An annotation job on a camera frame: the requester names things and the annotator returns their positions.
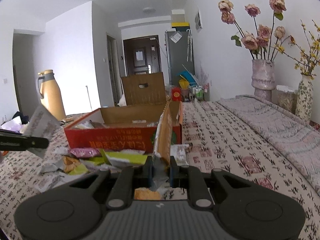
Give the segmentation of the yellow flower branches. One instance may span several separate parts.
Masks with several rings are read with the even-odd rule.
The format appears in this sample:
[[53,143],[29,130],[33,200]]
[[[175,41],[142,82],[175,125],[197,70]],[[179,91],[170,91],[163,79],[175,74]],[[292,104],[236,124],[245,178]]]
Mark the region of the yellow flower branches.
[[[280,53],[295,62],[295,70],[299,70],[300,74],[314,80],[317,74],[315,69],[319,67],[319,24],[312,20],[312,25],[315,28],[315,33],[308,30],[303,21],[300,21],[303,28],[303,34],[307,42],[307,47],[299,45],[292,35],[288,35],[281,42],[275,42],[273,49],[276,54]],[[285,51],[284,43],[287,43],[291,48],[297,48],[299,56],[291,56]]]

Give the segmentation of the white pork floss snack pack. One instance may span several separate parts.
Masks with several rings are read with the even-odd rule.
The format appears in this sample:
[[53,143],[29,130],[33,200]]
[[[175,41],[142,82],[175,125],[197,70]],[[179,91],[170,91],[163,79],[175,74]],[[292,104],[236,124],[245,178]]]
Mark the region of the white pork floss snack pack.
[[50,142],[56,130],[60,128],[61,123],[46,107],[40,104],[33,113],[23,135],[26,137],[47,139],[48,142]]

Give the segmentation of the pink ribbed vase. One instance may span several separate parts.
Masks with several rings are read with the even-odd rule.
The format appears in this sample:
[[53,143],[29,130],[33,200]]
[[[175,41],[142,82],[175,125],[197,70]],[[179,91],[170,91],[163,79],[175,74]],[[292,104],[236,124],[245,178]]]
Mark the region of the pink ribbed vase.
[[252,60],[252,87],[254,95],[272,101],[272,91],[276,88],[274,63],[269,60]]

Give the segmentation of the dark brown door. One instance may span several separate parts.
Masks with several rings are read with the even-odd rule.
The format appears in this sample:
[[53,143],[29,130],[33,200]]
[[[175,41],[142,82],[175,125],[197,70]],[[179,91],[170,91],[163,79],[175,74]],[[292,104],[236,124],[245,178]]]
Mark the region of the dark brown door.
[[161,72],[158,36],[144,36],[123,41],[127,76]]

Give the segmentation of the grey refrigerator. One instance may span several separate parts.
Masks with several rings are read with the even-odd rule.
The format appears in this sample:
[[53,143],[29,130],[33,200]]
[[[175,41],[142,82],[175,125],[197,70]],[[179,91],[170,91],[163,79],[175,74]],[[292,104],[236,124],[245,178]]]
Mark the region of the grey refrigerator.
[[195,74],[193,52],[189,42],[188,31],[166,31],[165,42],[167,50],[167,62],[169,68],[169,82],[173,86],[179,86],[180,73],[188,70]]

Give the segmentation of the dried pink roses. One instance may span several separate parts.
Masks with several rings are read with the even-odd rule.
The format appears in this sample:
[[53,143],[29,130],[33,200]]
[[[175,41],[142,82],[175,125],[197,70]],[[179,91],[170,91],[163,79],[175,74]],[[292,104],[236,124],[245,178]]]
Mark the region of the dried pink roses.
[[273,62],[277,54],[284,53],[283,43],[290,38],[283,26],[276,26],[276,20],[283,20],[286,11],[285,0],[268,0],[272,10],[272,23],[268,25],[259,24],[257,17],[261,14],[260,8],[255,4],[248,4],[244,9],[253,20],[254,31],[245,31],[233,14],[234,4],[230,0],[221,0],[217,7],[221,12],[221,21],[228,25],[234,25],[238,32],[231,36],[237,47],[247,49],[254,60],[265,60]]

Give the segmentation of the floral white vase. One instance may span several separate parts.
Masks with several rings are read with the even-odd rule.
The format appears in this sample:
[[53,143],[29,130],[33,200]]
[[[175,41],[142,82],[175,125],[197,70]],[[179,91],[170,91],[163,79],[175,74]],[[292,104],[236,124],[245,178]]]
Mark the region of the floral white vase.
[[303,75],[298,85],[295,115],[310,123],[313,103],[313,85],[311,76]]

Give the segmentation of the clear snack jar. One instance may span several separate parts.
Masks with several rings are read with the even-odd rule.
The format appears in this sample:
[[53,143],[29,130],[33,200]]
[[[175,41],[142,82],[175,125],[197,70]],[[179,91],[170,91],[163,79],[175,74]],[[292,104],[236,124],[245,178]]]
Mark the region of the clear snack jar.
[[295,114],[297,105],[297,90],[284,85],[277,85],[276,90],[278,106]]

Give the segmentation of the folded grey blanket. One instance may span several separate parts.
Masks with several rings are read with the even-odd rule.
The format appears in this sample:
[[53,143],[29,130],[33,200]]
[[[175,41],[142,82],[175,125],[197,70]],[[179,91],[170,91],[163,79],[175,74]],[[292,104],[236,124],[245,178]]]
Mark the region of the folded grey blanket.
[[280,152],[319,193],[319,132],[291,112],[254,95],[220,99]]

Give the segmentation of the green white snack pack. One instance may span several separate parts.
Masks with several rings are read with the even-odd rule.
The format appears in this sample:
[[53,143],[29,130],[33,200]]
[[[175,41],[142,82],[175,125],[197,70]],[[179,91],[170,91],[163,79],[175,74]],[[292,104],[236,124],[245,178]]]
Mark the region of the green white snack pack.
[[88,172],[89,172],[89,170],[87,169],[87,167],[84,164],[80,164],[77,167],[75,167],[74,169],[72,169],[71,172],[68,173],[68,175],[78,176],[78,175],[87,174]]

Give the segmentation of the beige thermos jug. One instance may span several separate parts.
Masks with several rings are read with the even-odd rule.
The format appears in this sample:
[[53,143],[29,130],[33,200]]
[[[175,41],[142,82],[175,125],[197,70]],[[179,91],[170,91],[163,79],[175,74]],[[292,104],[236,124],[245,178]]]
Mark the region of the beige thermos jug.
[[43,106],[59,121],[66,117],[61,90],[52,69],[38,73],[37,90]]

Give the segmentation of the red cardboard box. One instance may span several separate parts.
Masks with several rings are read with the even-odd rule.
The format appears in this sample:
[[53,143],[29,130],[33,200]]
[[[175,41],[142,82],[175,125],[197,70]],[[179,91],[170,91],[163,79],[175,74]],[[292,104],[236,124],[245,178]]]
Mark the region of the red cardboard box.
[[153,151],[165,104],[99,108],[64,128],[70,148]]

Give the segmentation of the long green snack bar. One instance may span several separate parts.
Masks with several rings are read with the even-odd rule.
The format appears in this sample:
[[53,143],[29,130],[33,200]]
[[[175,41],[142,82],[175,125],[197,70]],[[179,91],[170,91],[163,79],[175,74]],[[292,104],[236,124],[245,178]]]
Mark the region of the long green snack bar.
[[128,166],[142,166],[145,164],[148,155],[109,152],[103,149],[99,150],[106,164],[110,164],[117,168],[125,168]]

